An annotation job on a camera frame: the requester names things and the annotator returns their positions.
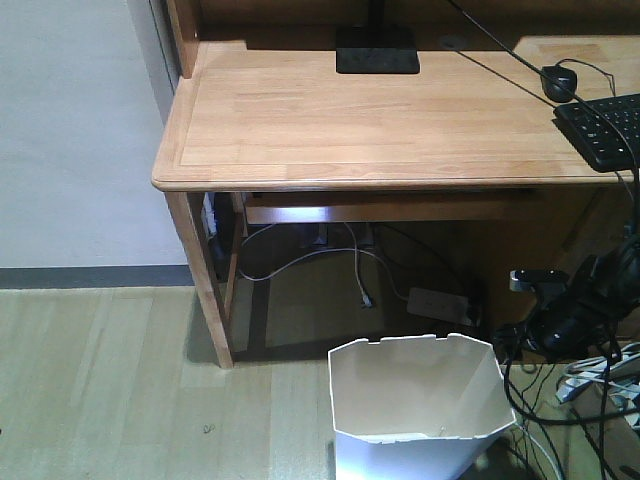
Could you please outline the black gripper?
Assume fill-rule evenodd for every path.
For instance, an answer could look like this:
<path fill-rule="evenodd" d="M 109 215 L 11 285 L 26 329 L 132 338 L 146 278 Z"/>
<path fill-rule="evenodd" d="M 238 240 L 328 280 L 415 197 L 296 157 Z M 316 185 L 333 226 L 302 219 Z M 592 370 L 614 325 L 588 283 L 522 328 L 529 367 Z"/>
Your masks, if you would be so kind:
<path fill-rule="evenodd" d="M 510 289 L 530 291 L 537 303 L 525 319 L 496 329 L 492 341 L 504 354 L 517 358 L 527 350 L 551 361 L 583 358 L 592 347 L 608 342 L 604 304 L 591 292 L 560 282 L 514 281 Z"/>

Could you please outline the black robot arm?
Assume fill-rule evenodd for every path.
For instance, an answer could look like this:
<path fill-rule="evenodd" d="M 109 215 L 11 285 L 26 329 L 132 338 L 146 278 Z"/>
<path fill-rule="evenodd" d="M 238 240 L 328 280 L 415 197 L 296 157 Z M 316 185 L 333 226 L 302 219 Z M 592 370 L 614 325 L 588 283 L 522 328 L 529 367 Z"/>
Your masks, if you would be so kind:
<path fill-rule="evenodd" d="M 496 329 L 496 347 L 510 358 L 523 350 L 550 361 L 583 358 L 591 347 L 608 343 L 618 323 L 639 307 L 639 236 L 588 256 L 574 276 L 513 270 L 510 289 L 533 293 L 536 304 L 523 321 Z"/>

